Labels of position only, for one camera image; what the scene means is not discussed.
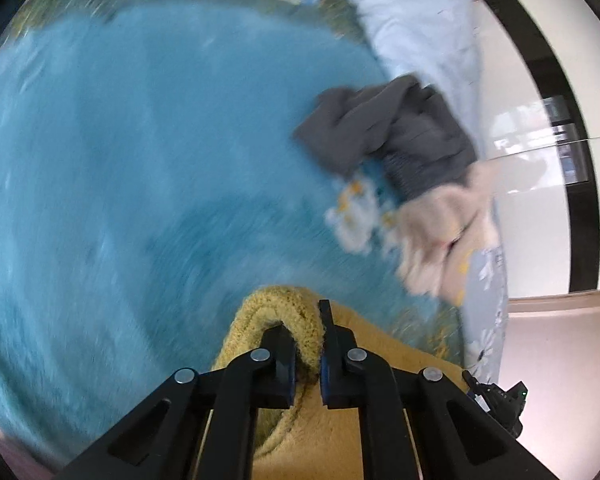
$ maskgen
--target yellow garment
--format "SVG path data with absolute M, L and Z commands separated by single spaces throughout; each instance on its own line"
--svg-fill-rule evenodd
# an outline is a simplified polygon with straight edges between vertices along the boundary
M 324 330 L 319 299 L 310 290 L 290 286 L 254 292 L 238 311 L 214 364 L 214 368 L 223 368 L 238 355 L 257 348 L 264 331 L 281 321 L 296 340 L 306 368 L 290 410 L 260 410 L 253 480 L 363 478 L 358 410 L 327 410 L 320 397 L 318 370 Z M 403 345 L 349 308 L 332 301 L 331 309 L 334 322 L 352 329 L 361 348 L 401 370 L 419 372 L 435 366 L 466 390 L 458 366 Z

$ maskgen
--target folded yellow fabric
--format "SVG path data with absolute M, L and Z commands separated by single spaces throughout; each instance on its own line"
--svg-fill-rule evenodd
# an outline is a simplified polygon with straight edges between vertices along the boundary
M 269 286 L 251 294 L 238 311 L 214 368 L 260 344 L 264 331 L 282 322 L 292 333 L 301 364 L 296 400 L 290 410 L 260 410 L 253 480 L 353 480 L 363 478 L 358 410 L 322 405 L 318 370 L 324 330 L 317 302 L 305 288 Z M 353 330 L 361 348 L 401 370 L 440 368 L 466 390 L 456 365 L 403 345 L 351 309 L 331 302 L 334 322 Z

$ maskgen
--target gray cloth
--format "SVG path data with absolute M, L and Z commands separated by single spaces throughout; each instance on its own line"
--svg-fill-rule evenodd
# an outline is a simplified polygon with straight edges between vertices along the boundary
M 360 91 L 331 88 L 294 132 L 322 167 L 351 177 L 367 155 L 382 160 L 402 198 L 429 189 L 464 184 L 476 161 L 474 146 L 432 87 L 412 75 Z

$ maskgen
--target black panel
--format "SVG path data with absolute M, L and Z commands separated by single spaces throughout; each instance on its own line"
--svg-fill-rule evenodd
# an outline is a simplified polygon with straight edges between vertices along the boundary
M 600 207 L 587 131 L 554 51 L 518 0 L 485 0 L 525 61 L 550 118 L 567 191 L 571 236 L 569 292 L 598 288 Z

